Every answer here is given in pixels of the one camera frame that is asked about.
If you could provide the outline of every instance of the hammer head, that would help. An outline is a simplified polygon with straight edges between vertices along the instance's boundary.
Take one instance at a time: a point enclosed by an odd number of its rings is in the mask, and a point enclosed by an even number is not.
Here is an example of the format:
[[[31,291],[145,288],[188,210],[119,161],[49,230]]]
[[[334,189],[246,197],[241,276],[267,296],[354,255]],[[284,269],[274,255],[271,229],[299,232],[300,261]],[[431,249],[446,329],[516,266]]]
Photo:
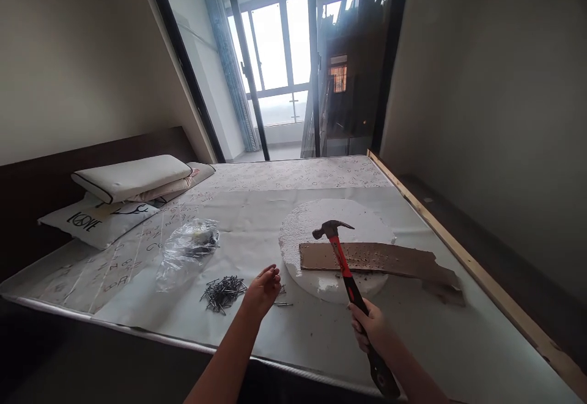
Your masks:
[[[321,228],[314,230],[312,232],[312,236],[314,236],[314,239],[320,239],[323,235],[326,235],[326,237],[330,239],[332,237],[338,236],[338,227],[346,227],[352,230],[355,229],[354,227],[351,227],[344,222],[331,220],[323,223]]]

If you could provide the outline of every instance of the cardboard piece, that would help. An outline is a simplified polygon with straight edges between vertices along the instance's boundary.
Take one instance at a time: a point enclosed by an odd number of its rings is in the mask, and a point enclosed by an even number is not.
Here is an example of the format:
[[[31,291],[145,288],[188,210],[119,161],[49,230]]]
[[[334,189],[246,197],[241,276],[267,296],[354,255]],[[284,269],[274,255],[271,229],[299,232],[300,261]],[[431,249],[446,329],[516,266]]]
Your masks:
[[[422,280],[422,287],[439,297],[443,303],[465,306],[463,292],[456,274],[436,263],[436,256],[397,245],[381,243],[342,243],[342,250],[351,271],[356,273],[393,274]],[[303,270],[338,270],[339,265],[329,243],[300,244]]]

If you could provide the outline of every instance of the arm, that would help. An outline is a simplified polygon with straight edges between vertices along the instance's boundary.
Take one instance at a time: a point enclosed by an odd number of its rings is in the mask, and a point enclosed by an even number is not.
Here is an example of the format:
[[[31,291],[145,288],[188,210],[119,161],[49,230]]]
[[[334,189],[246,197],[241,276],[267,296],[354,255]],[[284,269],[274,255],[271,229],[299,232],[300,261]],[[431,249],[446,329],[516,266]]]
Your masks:
[[[220,346],[184,404],[237,401],[261,320],[279,294],[280,280],[279,269],[271,265],[251,283]]]
[[[367,299],[363,298],[363,300],[369,309],[369,316],[354,304],[349,303],[349,309],[353,314],[352,325],[355,329],[355,338],[361,350],[367,352],[367,346],[371,342],[399,380],[410,404],[448,404],[449,400],[442,390],[418,364],[397,334],[387,326],[380,309]],[[369,336],[368,339],[366,335],[360,333],[361,326]]]

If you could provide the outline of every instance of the pillow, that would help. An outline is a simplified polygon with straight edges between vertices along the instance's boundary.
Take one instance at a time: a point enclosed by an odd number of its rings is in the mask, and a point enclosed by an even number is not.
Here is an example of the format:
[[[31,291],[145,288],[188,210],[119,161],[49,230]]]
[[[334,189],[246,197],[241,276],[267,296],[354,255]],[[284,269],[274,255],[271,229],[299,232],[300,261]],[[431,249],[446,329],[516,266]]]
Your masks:
[[[192,170],[190,176],[140,193],[128,198],[128,200],[147,202],[159,198],[162,202],[169,202],[216,172],[216,169],[209,164],[188,163],[188,166]]]
[[[72,179],[107,204],[185,178],[191,167],[171,155],[77,171]]]
[[[88,245],[106,249],[120,236],[150,218],[159,209],[140,202],[104,204],[91,193],[68,207],[49,213],[39,222],[69,233]]]

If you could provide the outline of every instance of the claw hammer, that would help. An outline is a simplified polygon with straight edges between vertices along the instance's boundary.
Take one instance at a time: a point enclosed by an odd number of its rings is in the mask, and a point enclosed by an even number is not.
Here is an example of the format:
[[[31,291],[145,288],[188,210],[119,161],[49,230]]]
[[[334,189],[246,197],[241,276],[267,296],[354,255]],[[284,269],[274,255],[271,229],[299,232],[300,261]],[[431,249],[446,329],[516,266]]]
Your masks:
[[[359,309],[368,316],[369,310],[367,310],[363,297],[361,297],[359,288],[356,287],[353,275],[350,273],[349,264],[342,252],[341,241],[338,238],[338,227],[346,227],[352,230],[355,229],[344,222],[332,220],[323,223],[321,228],[314,230],[312,236],[314,236],[314,239],[320,239],[322,236],[326,235],[328,240],[330,240],[338,265],[341,267],[342,280],[344,280],[344,286],[349,294],[349,300],[357,305]],[[364,329],[362,329],[362,331],[362,334],[367,334]],[[368,349],[369,353],[367,354],[367,357],[369,358],[369,363],[371,365],[371,379],[373,379],[373,382],[384,397],[390,399],[398,398],[400,391],[389,367],[387,367],[383,358],[381,358],[371,344],[369,344]]]

